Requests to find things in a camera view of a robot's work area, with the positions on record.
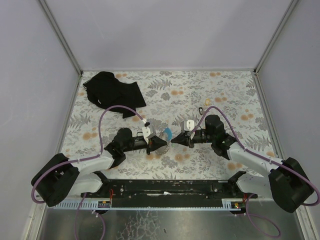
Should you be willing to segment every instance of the white wall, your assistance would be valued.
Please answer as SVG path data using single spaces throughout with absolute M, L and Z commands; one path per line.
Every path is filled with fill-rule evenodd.
M 47 0 L 81 67 L 254 68 L 291 0 Z
M 320 188 L 320 1 L 303 0 L 263 66 L 260 79 L 287 156 Z M 320 231 L 320 206 L 312 207 Z
M 31 179 L 55 154 L 77 74 L 37 1 L 1 1 L 0 33 L 0 239 L 18 240 Z

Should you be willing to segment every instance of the floral tablecloth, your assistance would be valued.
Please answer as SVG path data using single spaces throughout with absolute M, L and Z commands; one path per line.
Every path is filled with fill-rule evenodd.
M 98 122 L 104 111 L 87 98 L 83 83 L 98 72 L 84 72 L 69 120 L 62 152 L 69 158 L 97 153 L 100 150 Z M 132 71 L 114 72 L 124 83 L 137 82 L 146 107 L 137 111 L 155 127 L 159 135 L 170 128 L 173 137 L 180 133 L 180 122 L 201 118 L 198 108 L 215 105 L 228 116 L 240 140 L 256 150 L 274 156 L 250 71 Z M 230 133 L 223 119 L 226 131 Z M 118 129 L 130 128 L 135 135 L 143 127 L 137 116 L 107 112 L 102 120 L 103 146 L 112 141 Z M 215 155 L 209 143 L 187 148 L 169 144 L 164 154 L 126 152 L 118 167 L 102 171 L 110 179 L 228 179 L 245 170 L 244 165 Z

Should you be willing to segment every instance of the black cloth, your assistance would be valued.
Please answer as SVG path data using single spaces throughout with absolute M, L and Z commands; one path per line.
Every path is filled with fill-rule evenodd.
M 103 109 L 114 105 L 123 105 L 133 110 L 147 106 L 137 82 L 120 82 L 112 72 L 101 71 L 83 86 L 86 88 L 89 101 Z M 130 110 L 120 107 L 110 111 L 122 113 L 123 118 L 135 115 Z

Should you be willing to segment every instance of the small yellow object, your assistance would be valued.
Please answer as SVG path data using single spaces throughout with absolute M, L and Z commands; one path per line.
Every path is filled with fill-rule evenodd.
M 204 102 L 204 105 L 205 105 L 205 106 L 209 106 L 210 103 L 211 103 L 210 99 L 207 98 L 207 99 L 205 100 L 205 102 Z

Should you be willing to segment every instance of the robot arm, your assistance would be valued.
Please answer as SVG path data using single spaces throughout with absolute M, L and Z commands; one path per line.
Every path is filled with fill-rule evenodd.
M 190 134 L 194 128 L 195 122 L 193 120 L 182 122 L 181 133 L 171 142 L 189 148 L 193 148 L 195 144 L 211 143 L 211 148 L 218 156 L 241 163 L 262 175 L 254 176 L 243 173 L 236 182 L 242 192 L 271 198 L 289 213 L 293 213 L 314 192 L 312 187 L 293 173 L 242 149 L 237 140 L 226 133 L 224 124 L 217 115 L 208 115 L 205 118 L 205 129 L 196 130 Z M 267 156 L 253 149 L 250 150 L 291 168 L 307 178 L 298 161 L 291 157 L 283 160 Z
M 167 142 L 156 136 L 156 131 L 148 122 L 142 128 L 140 136 L 133 137 L 129 128 L 121 128 L 113 141 L 109 143 L 99 157 L 88 161 L 69 159 L 62 153 L 56 154 L 32 179 L 31 185 L 51 167 L 64 162 L 70 162 L 58 167 L 46 175 L 37 185 L 36 191 L 49 207 L 63 201 L 67 196 L 81 193 L 95 193 L 103 185 L 102 180 L 95 174 L 100 170 L 112 169 L 120 165 L 125 159 L 125 152 L 146 149 L 146 153 L 166 146 Z

